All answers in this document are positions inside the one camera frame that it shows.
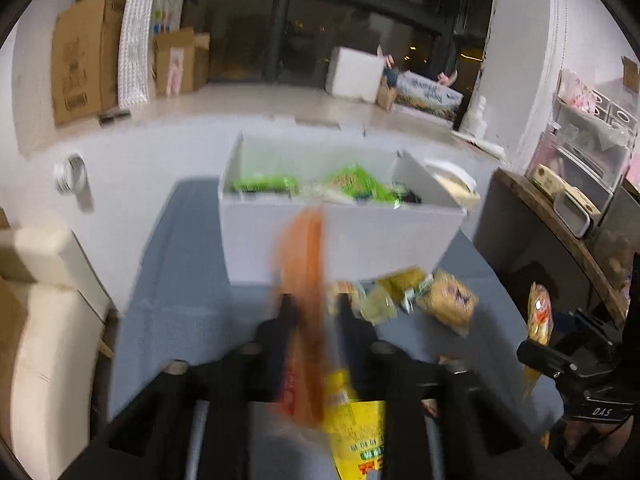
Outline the person's right hand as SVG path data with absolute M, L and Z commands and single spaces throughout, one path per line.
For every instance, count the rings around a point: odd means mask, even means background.
M 564 429 L 565 457 L 576 466 L 592 462 L 608 462 L 620 455 L 627 444 L 634 418 L 617 424 L 596 424 L 570 420 Z

